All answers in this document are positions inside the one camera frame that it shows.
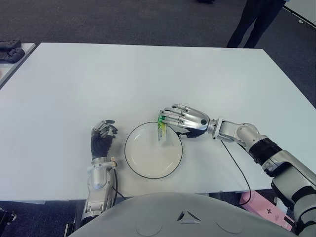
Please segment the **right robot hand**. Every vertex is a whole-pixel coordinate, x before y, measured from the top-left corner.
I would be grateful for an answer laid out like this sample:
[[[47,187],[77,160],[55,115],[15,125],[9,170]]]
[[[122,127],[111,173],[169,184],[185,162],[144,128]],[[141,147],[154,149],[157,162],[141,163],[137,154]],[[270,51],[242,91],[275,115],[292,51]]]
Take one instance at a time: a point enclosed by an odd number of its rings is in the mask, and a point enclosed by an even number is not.
[[[181,138],[190,139],[209,132],[211,123],[211,119],[207,114],[180,104],[174,104],[171,107],[160,110],[158,120],[166,125],[185,129],[186,132],[177,132],[177,135]]]

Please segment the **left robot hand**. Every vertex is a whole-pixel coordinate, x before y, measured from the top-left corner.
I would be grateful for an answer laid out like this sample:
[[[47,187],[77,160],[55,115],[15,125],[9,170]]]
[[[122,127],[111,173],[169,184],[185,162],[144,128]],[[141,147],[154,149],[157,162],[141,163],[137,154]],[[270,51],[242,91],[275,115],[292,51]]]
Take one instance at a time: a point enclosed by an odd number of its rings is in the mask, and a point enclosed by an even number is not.
[[[118,133],[115,121],[106,119],[98,122],[91,131],[90,149],[92,159],[107,157],[113,139]]]

